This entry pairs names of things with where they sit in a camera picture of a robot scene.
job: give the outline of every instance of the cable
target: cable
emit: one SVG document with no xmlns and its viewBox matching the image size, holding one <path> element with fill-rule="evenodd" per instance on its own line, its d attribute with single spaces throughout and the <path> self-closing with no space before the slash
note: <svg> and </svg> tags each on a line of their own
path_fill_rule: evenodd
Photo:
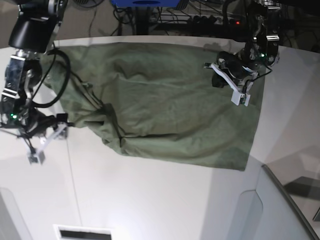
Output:
<svg viewBox="0 0 320 240">
<path fill-rule="evenodd" d="M 167 23 L 172 23 L 172 22 L 177 22 L 177 20 L 168 20 L 168 21 L 164 21 L 162 22 L 161 24 L 167 24 Z M 179 20 L 179 22 L 186 22 L 188 23 L 189 21 L 188 20 Z"/>
<path fill-rule="evenodd" d="M 215 9 L 214 7 L 211 7 L 211 6 L 207 5 L 206 3 L 204 3 L 204 1 L 202 1 L 202 0 L 195 0 L 195 1 L 196 1 L 196 2 L 200 2 L 201 4 L 203 4 L 203 5 L 205 5 L 206 7 L 212 9 L 213 11 L 215 11 L 216 13 L 218 13 L 219 15 L 223 16 L 223 14 L 222 14 L 220 11 L 218 11 L 218 10 Z"/>
<path fill-rule="evenodd" d="M 25 144 L 28 146 L 29 150 L 31 153 L 35 153 L 35 148 L 34 146 L 32 145 L 31 141 L 29 138 L 25 138 L 25 137 L 22 137 L 22 139 L 24 140 Z"/>
<path fill-rule="evenodd" d="M 248 15 L 248 11 L 247 11 L 247 3 L 246 0 L 243 0 L 243 6 L 244 6 L 244 12 L 245 12 L 245 21 L 246 21 L 246 27 L 248 28 L 249 33 L 251 33 L 250 31 L 250 24 L 249 24 L 249 15 Z"/>
<path fill-rule="evenodd" d="M 160 22 L 161 22 L 161 24 L 162 24 L 162 23 L 163 23 L 163 22 L 162 22 L 162 18 L 161 18 L 162 8 L 161 8 L 161 11 L 160 11 L 160 8 L 159 8 L 159 7 L 158 7 L 157 9 L 158 9 L 158 12 L 159 12 L 159 19 L 160 19 Z"/>
<path fill-rule="evenodd" d="M 166 9 L 166 11 L 169 12 L 169 13 L 171 13 L 171 15 L 174 15 L 174 16 L 176 17 L 177 23 L 179 23 L 179 18 L 178 18 L 178 16 L 177 16 L 175 13 L 173 13 L 172 11 L 170 11 L 169 9 L 172 9 L 172 8 L 171 8 L 171 7 L 168 7 L 168 8 Z"/>
<path fill-rule="evenodd" d="M 9 134 L 9 135 L 12 135 L 12 136 L 15 136 L 15 137 L 17 137 L 17 138 L 21 138 L 22 136 L 19 136 L 19 135 L 17 135 L 17 134 L 14 134 L 14 133 L 12 133 L 12 132 L 9 132 L 9 131 L 6 131 L 6 130 L 2 130 L 2 129 L 0 129 L 0 132 L 2 132 L 2 133 L 5 133 L 5 134 Z"/>
<path fill-rule="evenodd" d="M 116 31 L 118 31 L 118 29 L 119 29 L 119 27 L 117 27 L 117 28 L 110 34 L 110 36 L 113 36 L 113 35 L 116 33 Z"/>
<path fill-rule="evenodd" d="M 187 15 L 189 18 L 192 18 L 191 15 L 185 13 L 184 11 L 182 11 L 182 10 L 179 10 L 179 11 L 182 12 L 184 15 Z"/>
<path fill-rule="evenodd" d="M 65 90 L 67 88 L 68 82 L 69 82 L 70 72 L 71 72 L 71 63 L 70 63 L 70 59 L 69 59 L 68 55 L 66 55 L 63 51 L 58 50 L 57 48 L 52 50 L 52 54 L 57 54 L 65 62 L 66 72 L 65 72 L 65 76 L 64 76 L 64 82 L 62 84 L 62 87 L 61 87 L 60 91 L 58 92 L 58 94 L 56 95 L 56 97 L 52 101 L 50 101 L 48 103 L 45 103 L 45 104 L 36 103 L 36 102 L 33 101 L 32 102 L 32 106 L 35 107 L 35 108 L 46 109 L 46 108 L 51 107 L 56 102 L 58 102 L 59 99 L 61 98 L 61 96 L 64 94 L 64 92 L 65 92 Z"/>
<path fill-rule="evenodd" d="M 285 35 L 286 39 L 289 41 L 289 43 L 290 43 L 290 48 L 292 48 L 292 42 L 291 42 L 290 38 L 288 37 L 288 33 L 286 31 L 284 32 L 284 35 Z"/>
<path fill-rule="evenodd" d="M 52 45 L 53 45 L 53 49 L 56 49 L 56 45 L 55 45 L 54 42 L 52 43 Z M 41 81 L 40 81 L 40 83 L 39 83 L 39 86 L 38 86 L 37 89 L 35 90 L 32 98 L 31 98 L 31 101 L 32 101 L 32 100 L 35 98 L 35 96 L 37 95 L 37 93 L 38 93 L 41 85 L 44 83 L 46 77 L 48 76 L 49 72 L 51 71 L 52 67 L 53 67 L 54 64 L 55 64 L 57 53 L 56 53 L 56 52 L 53 52 L 52 50 L 50 50 L 47 55 L 49 56 L 49 55 L 52 55 L 52 54 L 53 54 L 53 60 L 52 60 L 52 62 L 51 62 L 51 64 L 50 64 L 48 70 L 45 72 L 43 78 L 41 79 Z"/>
<path fill-rule="evenodd" d="M 94 24 L 94 21 L 96 19 L 96 15 L 97 15 L 97 7 L 94 8 L 94 14 L 93 14 L 93 18 L 90 22 L 90 25 L 89 25 L 89 28 L 88 28 L 88 36 L 89 38 L 91 38 L 91 28 L 92 28 L 92 25 Z"/>
<path fill-rule="evenodd" d="M 119 22 L 118 23 L 118 27 L 117 27 L 117 36 L 122 36 L 122 31 L 123 31 L 123 26 L 122 26 L 122 23 Z"/>
<path fill-rule="evenodd" d="M 228 11 L 228 6 L 229 4 L 235 2 L 236 0 L 225 0 L 223 6 L 222 6 L 222 16 L 223 16 L 223 25 L 225 27 L 228 27 L 229 26 L 229 19 L 228 19 L 228 14 L 227 14 L 227 11 Z"/>
<path fill-rule="evenodd" d="M 197 10 L 199 12 L 199 14 L 201 15 L 201 11 L 206 11 L 206 12 L 215 12 L 212 8 L 203 8 L 203 7 L 198 7 L 194 4 L 192 4 L 191 2 L 189 2 L 189 5 L 194 8 L 195 10 Z M 219 9 L 215 9 L 216 11 L 220 12 L 220 15 L 222 14 L 222 10 Z M 233 12 L 227 11 L 227 14 L 231 15 L 231 16 L 238 16 L 238 17 L 242 17 L 242 15 L 240 14 L 234 14 Z"/>
<path fill-rule="evenodd" d="M 134 24 L 134 14 L 132 12 L 131 7 L 127 7 L 127 8 L 118 8 L 116 5 L 112 5 L 113 6 L 113 16 L 114 18 L 121 24 L 130 24 L 131 25 L 131 29 L 132 29 L 132 35 L 136 34 L 136 28 L 135 28 L 135 24 Z M 125 18 L 125 16 L 127 16 L 128 21 L 123 21 L 123 19 Z"/>
</svg>

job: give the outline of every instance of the green cloth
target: green cloth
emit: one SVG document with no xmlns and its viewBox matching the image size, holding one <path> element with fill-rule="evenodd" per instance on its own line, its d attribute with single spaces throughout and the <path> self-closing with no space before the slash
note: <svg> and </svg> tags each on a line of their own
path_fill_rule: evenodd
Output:
<svg viewBox="0 0 320 240">
<path fill-rule="evenodd" d="M 158 43 L 62 47 L 71 60 L 61 98 L 69 121 L 89 127 L 118 154 L 213 168 L 246 168 L 260 116 L 264 80 L 249 106 L 231 102 L 230 87 L 214 88 L 208 49 Z M 48 66 L 52 58 L 43 62 Z M 65 69 L 47 79 L 56 92 Z"/>
</svg>

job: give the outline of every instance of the black cable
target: black cable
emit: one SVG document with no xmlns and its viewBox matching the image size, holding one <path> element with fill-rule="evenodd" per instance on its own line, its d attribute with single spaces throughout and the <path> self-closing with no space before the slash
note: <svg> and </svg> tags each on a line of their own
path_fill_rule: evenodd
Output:
<svg viewBox="0 0 320 240">
<path fill-rule="evenodd" d="M 123 30 L 123 25 L 122 25 L 121 22 L 119 22 L 116 35 L 117 36 L 122 36 L 122 30 Z"/>
<path fill-rule="evenodd" d="M 160 19 L 160 22 L 161 22 L 161 24 L 162 24 L 162 23 L 163 23 L 163 22 L 162 22 L 162 18 L 161 18 L 162 8 L 161 8 L 161 11 L 160 11 L 160 8 L 159 8 L 159 7 L 158 7 L 157 9 L 158 9 L 158 12 L 159 12 L 159 19 Z"/>
<path fill-rule="evenodd" d="M 12 135 L 12 136 L 15 136 L 15 137 L 17 137 L 17 138 L 21 138 L 21 136 L 19 136 L 19 135 L 17 135 L 17 134 L 14 134 L 14 133 L 12 133 L 12 132 L 6 131 L 6 130 L 0 129 L 0 132 L 5 133 L 5 134 L 9 134 L 9 135 Z"/>
<path fill-rule="evenodd" d="M 185 13 L 184 11 L 182 11 L 182 10 L 179 10 L 179 11 L 182 12 L 184 15 L 187 15 L 189 18 L 192 18 L 191 15 Z"/>
<path fill-rule="evenodd" d="M 223 25 L 225 27 L 229 26 L 229 19 L 228 19 L 228 6 L 229 4 L 235 2 L 236 0 L 225 0 L 222 6 L 222 16 L 223 16 Z"/>
<path fill-rule="evenodd" d="M 41 109 L 46 109 L 46 108 L 49 108 L 51 107 L 53 104 L 55 104 L 56 102 L 59 101 L 59 99 L 61 98 L 61 96 L 64 94 L 66 88 L 67 88 L 67 85 L 68 85 L 68 82 L 69 82 L 69 78 L 70 78 L 70 73 L 71 73 L 71 63 L 70 63 L 70 59 L 68 57 L 67 54 L 65 54 L 63 51 L 55 48 L 52 50 L 52 54 L 56 54 L 58 56 L 60 56 L 63 60 L 64 60 L 64 63 L 65 63 L 65 76 L 64 76 L 64 82 L 62 84 L 62 87 L 60 89 L 60 91 L 58 92 L 58 94 L 56 95 L 56 97 L 48 102 L 48 103 L 45 103 L 45 104 L 42 104 L 42 103 L 36 103 L 36 102 L 32 102 L 32 106 L 35 107 L 35 108 L 41 108 Z"/>
<path fill-rule="evenodd" d="M 164 21 L 161 24 L 167 24 L 167 23 L 172 23 L 172 22 L 177 22 L 177 20 L 168 20 L 168 21 Z M 189 23 L 188 20 L 179 20 L 179 22 L 186 22 Z"/>
<path fill-rule="evenodd" d="M 31 153 L 35 153 L 36 152 L 36 150 L 35 150 L 35 148 L 34 148 L 34 146 L 32 145 L 32 143 L 31 143 L 31 141 L 30 141 L 30 139 L 29 138 L 24 138 L 23 137 L 23 140 L 25 141 L 25 143 L 27 144 L 27 146 L 29 147 L 29 149 L 30 149 L 30 152 Z"/>
<path fill-rule="evenodd" d="M 285 37 L 286 37 L 286 39 L 287 39 L 287 41 L 289 41 L 289 43 L 290 43 L 290 48 L 292 48 L 292 42 L 291 42 L 291 39 L 288 37 L 288 33 L 285 31 L 284 32 L 284 35 L 285 35 Z"/>
<path fill-rule="evenodd" d="M 113 13 L 114 18 L 115 18 L 119 23 L 122 23 L 122 24 L 130 24 L 130 21 L 120 20 L 120 17 L 119 17 L 119 16 L 116 16 L 116 13 L 117 13 L 117 14 L 119 13 L 119 12 L 117 11 L 117 9 L 114 9 L 112 13 Z"/>
<path fill-rule="evenodd" d="M 248 15 L 248 11 L 247 11 L 247 3 L 246 0 L 243 0 L 243 6 L 244 6 L 244 13 L 245 13 L 245 21 L 246 21 L 246 27 L 248 29 L 248 32 L 251 33 L 250 30 L 250 24 L 249 24 L 249 15 Z"/>
<path fill-rule="evenodd" d="M 170 11 L 169 9 L 172 9 L 172 8 L 168 7 L 168 8 L 166 9 L 166 11 L 169 12 L 169 13 L 171 13 L 171 15 L 173 15 L 173 19 L 176 18 L 176 22 L 179 23 L 179 18 L 178 18 L 178 16 L 177 16 L 174 12 Z"/>
<path fill-rule="evenodd" d="M 118 29 L 119 29 L 119 27 L 117 27 L 117 28 L 110 34 L 110 36 L 113 36 L 113 35 L 116 33 L 116 31 L 118 31 Z"/>
<path fill-rule="evenodd" d="M 56 49 L 56 45 L 55 45 L 54 42 L 52 43 L 52 45 L 53 45 L 53 49 Z M 49 72 L 51 71 L 52 67 L 53 67 L 54 64 L 55 64 L 57 53 L 56 53 L 55 51 L 50 50 L 47 55 L 52 55 L 52 54 L 53 54 L 53 60 L 52 60 L 52 62 L 51 62 L 51 64 L 50 64 L 48 70 L 45 72 L 43 78 L 41 79 L 41 81 L 40 81 L 40 83 L 39 83 L 39 86 L 38 86 L 37 89 L 35 90 L 32 98 L 31 98 L 31 101 L 32 101 L 32 100 L 35 98 L 35 96 L 37 95 L 37 93 L 38 93 L 41 85 L 44 83 L 46 77 L 48 76 Z"/>
<path fill-rule="evenodd" d="M 57 124 L 57 119 L 53 115 L 46 116 L 41 122 L 38 123 L 38 125 L 35 128 L 23 134 L 22 137 L 25 139 L 31 139 L 36 134 L 43 133 L 44 131 L 46 131 L 47 128 L 50 128 L 56 124 Z"/>
<path fill-rule="evenodd" d="M 91 38 L 91 28 L 92 28 L 92 25 L 94 24 L 94 21 L 96 19 L 96 15 L 97 15 L 97 7 L 94 8 L 94 14 L 93 14 L 93 18 L 90 22 L 90 25 L 89 25 L 89 28 L 88 28 L 88 36 L 89 38 Z"/>
<path fill-rule="evenodd" d="M 135 28 L 134 19 L 133 19 L 134 18 L 134 14 L 132 12 L 131 7 L 129 7 L 129 9 L 127 11 L 128 11 L 127 15 L 128 15 L 128 18 L 129 18 L 131 29 L 132 29 L 132 35 L 136 35 L 136 28 Z"/>
<path fill-rule="evenodd" d="M 212 6 L 209 6 L 209 5 L 206 4 L 203 0 L 195 0 L 195 1 L 198 2 L 198 3 L 201 3 L 201 4 L 203 4 L 203 5 L 205 5 L 206 7 L 208 7 L 208 8 L 210 8 L 210 9 L 212 9 L 213 11 L 217 12 L 219 15 L 223 16 L 223 14 L 222 14 L 220 11 L 218 11 L 217 9 L 215 9 L 215 8 L 212 7 Z"/>
</svg>

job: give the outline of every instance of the green fabric bag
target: green fabric bag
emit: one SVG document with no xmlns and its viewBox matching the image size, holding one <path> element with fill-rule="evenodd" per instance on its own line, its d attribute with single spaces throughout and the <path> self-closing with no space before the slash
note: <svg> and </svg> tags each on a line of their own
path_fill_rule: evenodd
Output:
<svg viewBox="0 0 320 240">
<path fill-rule="evenodd" d="M 212 87 L 217 52 L 158 43 L 62 47 L 72 71 L 60 102 L 69 121 L 89 127 L 118 154 L 244 171 L 259 121 L 264 80 L 249 106 L 230 87 Z M 42 61 L 48 67 L 52 58 Z M 61 63 L 46 80 L 58 92 Z"/>
</svg>

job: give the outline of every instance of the blue object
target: blue object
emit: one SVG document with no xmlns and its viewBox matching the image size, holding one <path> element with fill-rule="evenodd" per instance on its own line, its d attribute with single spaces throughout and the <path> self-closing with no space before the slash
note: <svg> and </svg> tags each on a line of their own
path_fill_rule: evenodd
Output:
<svg viewBox="0 0 320 240">
<path fill-rule="evenodd" d="M 176 7 L 179 0 L 112 0 L 119 8 L 127 7 Z"/>
</svg>

